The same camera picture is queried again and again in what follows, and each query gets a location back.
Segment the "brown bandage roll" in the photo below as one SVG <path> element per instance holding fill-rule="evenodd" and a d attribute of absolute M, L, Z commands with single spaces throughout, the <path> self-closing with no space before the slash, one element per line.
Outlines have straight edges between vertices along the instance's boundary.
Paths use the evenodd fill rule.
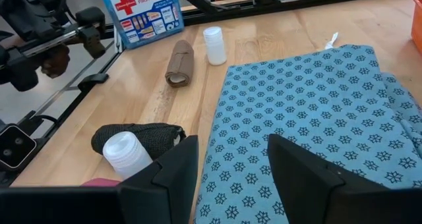
<path fill-rule="evenodd" d="M 172 51 L 165 79 L 173 88 L 188 86 L 194 72 L 194 49 L 186 40 L 179 40 Z"/>

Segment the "blue patterned cloth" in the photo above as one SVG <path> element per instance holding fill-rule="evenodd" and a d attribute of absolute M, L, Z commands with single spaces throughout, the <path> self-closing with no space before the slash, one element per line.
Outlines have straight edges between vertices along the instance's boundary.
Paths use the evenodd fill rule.
<path fill-rule="evenodd" d="M 422 108 L 372 47 L 343 45 L 228 68 L 194 224 L 287 224 L 270 134 L 388 188 L 422 188 Z"/>

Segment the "blue first aid kit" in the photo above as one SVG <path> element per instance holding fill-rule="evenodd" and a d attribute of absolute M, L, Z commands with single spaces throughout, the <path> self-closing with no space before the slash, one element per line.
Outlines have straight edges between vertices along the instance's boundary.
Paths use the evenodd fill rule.
<path fill-rule="evenodd" d="M 184 30 L 179 0 L 103 0 L 127 49 Z"/>

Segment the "black bandage roll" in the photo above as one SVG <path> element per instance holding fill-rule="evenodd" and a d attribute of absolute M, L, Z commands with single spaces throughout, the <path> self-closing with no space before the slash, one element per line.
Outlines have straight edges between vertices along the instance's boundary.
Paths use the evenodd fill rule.
<path fill-rule="evenodd" d="M 181 126 L 167 123 L 111 124 L 101 126 L 94 133 L 91 139 L 92 149 L 102 155 L 107 140 L 119 132 L 132 132 L 153 160 L 187 137 Z"/>

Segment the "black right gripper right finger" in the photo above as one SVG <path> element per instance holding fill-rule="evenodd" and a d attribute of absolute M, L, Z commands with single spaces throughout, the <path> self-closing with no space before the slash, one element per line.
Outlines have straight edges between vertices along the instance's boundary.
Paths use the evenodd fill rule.
<path fill-rule="evenodd" d="M 422 189 L 389 189 L 277 134 L 268 159 L 289 224 L 422 224 Z"/>

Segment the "person's hand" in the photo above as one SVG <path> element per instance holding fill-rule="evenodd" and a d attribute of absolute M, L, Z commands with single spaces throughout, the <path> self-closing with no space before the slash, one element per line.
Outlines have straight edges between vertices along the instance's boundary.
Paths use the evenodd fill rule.
<path fill-rule="evenodd" d="M 61 76 L 69 65 L 70 49 L 66 45 L 59 45 L 49 52 L 48 58 L 43 62 L 41 72 L 50 78 Z"/>

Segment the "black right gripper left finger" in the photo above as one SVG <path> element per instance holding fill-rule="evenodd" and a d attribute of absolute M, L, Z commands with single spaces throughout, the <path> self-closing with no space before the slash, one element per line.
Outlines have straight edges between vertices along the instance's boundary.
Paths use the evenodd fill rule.
<path fill-rule="evenodd" d="M 197 176 L 194 135 L 119 184 L 125 224 L 189 224 Z"/>

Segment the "pink bandage roll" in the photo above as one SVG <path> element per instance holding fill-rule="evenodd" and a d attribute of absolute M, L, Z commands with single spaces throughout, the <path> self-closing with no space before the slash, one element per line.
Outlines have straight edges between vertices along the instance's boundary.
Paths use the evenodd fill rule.
<path fill-rule="evenodd" d="M 81 186 L 95 186 L 95 187 L 111 187 L 117 186 L 120 181 L 112 180 L 112 179 L 103 179 L 103 178 L 95 178 L 89 181 L 84 182 Z"/>

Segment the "orange plastic basket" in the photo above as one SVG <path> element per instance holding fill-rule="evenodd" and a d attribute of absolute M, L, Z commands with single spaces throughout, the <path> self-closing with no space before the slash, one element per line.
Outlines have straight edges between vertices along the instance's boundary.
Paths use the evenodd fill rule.
<path fill-rule="evenodd" d="M 411 38 L 422 54 L 422 0 L 413 0 L 415 8 L 413 12 L 413 22 L 411 26 Z"/>

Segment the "black clamp bracket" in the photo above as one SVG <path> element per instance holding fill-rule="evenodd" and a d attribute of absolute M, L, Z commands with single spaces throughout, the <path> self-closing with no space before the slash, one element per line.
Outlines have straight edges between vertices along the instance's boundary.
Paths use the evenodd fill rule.
<path fill-rule="evenodd" d="M 108 79 L 109 75 L 106 73 L 91 74 L 79 82 L 77 87 L 81 92 L 89 92 L 95 85 L 103 84 Z"/>

